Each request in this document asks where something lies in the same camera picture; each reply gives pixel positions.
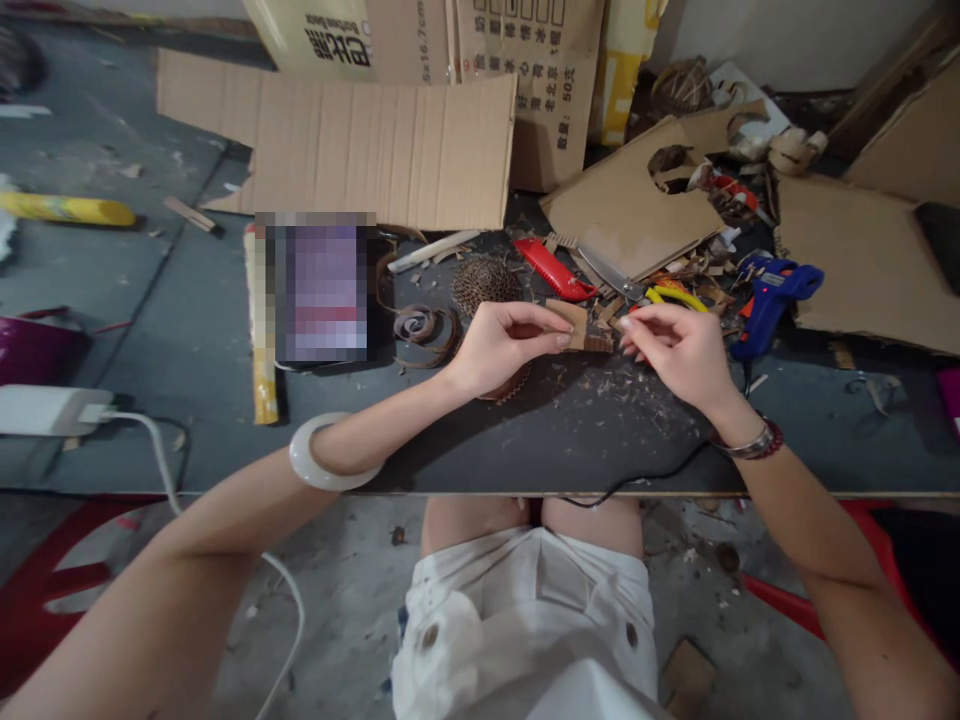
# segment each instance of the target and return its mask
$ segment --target leg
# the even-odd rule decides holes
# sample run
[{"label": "leg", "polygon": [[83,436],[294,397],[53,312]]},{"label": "leg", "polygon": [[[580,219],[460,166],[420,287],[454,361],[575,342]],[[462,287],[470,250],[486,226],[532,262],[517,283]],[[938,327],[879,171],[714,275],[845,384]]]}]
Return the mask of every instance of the leg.
[{"label": "leg", "polygon": [[530,524],[530,504],[491,495],[439,495],[427,500],[420,557],[438,550]]},{"label": "leg", "polygon": [[[597,498],[577,498],[591,502]],[[543,501],[543,526],[556,533],[643,560],[640,503],[612,497],[593,510],[578,508],[560,498]]]}]

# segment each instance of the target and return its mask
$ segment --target red utility knife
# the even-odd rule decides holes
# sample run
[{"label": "red utility knife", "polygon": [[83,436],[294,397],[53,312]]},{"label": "red utility knife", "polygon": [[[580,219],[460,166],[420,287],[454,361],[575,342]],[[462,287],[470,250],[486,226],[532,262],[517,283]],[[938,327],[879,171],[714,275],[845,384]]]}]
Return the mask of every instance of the red utility knife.
[{"label": "red utility knife", "polygon": [[536,238],[514,240],[513,244],[527,262],[533,265],[533,269],[540,273],[540,277],[567,302],[583,302],[597,294],[593,285],[577,280],[570,268],[551,255]]}]

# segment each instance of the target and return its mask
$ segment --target power adapter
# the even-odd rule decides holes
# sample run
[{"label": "power adapter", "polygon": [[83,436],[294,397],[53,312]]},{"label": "power adapter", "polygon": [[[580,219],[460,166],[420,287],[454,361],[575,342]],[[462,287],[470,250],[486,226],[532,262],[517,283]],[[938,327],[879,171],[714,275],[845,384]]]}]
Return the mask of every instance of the power adapter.
[{"label": "power adapter", "polygon": [[108,390],[46,385],[0,387],[0,434],[78,437],[104,422],[113,402]]}]

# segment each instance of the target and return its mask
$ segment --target white bangle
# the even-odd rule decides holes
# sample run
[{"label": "white bangle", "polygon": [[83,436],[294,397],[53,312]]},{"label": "white bangle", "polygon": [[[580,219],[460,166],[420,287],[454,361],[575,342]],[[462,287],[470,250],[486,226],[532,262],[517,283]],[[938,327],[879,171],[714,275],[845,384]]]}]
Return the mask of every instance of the white bangle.
[{"label": "white bangle", "polygon": [[383,465],[380,464],[359,475],[342,477],[324,470],[320,467],[320,464],[314,460],[313,453],[310,451],[310,442],[313,440],[313,434],[320,428],[333,425],[349,416],[350,413],[345,412],[318,415],[312,420],[307,420],[307,422],[301,425],[300,429],[294,433],[293,440],[290,441],[290,464],[293,465],[293,471],[299,475],[307,485],[312,485],[320,490],[329,490],[330,492],[346,492],[347,490],[353,490],[370,482],[376,474],[383,469]]}]

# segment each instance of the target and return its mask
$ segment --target white cable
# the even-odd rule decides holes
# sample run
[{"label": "white cable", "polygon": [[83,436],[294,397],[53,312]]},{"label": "white cable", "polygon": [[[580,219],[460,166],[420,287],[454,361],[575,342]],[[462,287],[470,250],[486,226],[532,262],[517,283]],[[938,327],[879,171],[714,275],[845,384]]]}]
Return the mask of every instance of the white cable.
[{"label": "white cable", "polygon": [[[147,431],[150,433],[150,440],[153,444],[153,452],[157,456],[157,467],[160,469],[160,478],[163,480],[163,489],[167,494],[167,501],[170,503],[170,508],[173,510],[175,515],[182,515],[183,506],[180,504],[180,498],[177,497],[177,490],[173,484],[173,476],[170,474],[170,466],[167,465],[167,454],[163,449],[163,435],[160,434],[160,428],[157,426],[157,423],[155,423],[152,418],[149,418],[146,415],[140,415],[139,413],[115,412],[112,410],[105,412],[103,419],[134,420],[135,422],[138,422],[147,428]],[[263,559],[276,568],[277,572],[280,573],[280,576],[286,581],[287,586],[290,588],[290,592],[293,595],[293,600],[297,604],[297,634],[293,638],[293,646],[290,648],[290,654],[287,655],[287,660],[283,664],[283,668],[280,670],[280,674],[277,676],[276,682],[273,683],[273,687],[270,689],[270,694],[267,695],[267,699],[260,708],[260,712],[257,713],[256,720],[263,720],[270,711],[270,706],[273,705],[273,700],[277,695],[277,691],[280,689],[280,683],[283,682],[283,679],[287,676],[287,673],[290,672],[290,668],[293,667],[293,661],[297,657],[297,651],[300,649],[300,643],[303,640],[303,631],[307,625],[307,609],[303,604],[303,597],[300,595],[300,587],[297,585],[297,581],[294,579],[293,573],[291,573],[290,569],[280,562],[275,555],[264,553]]]}]

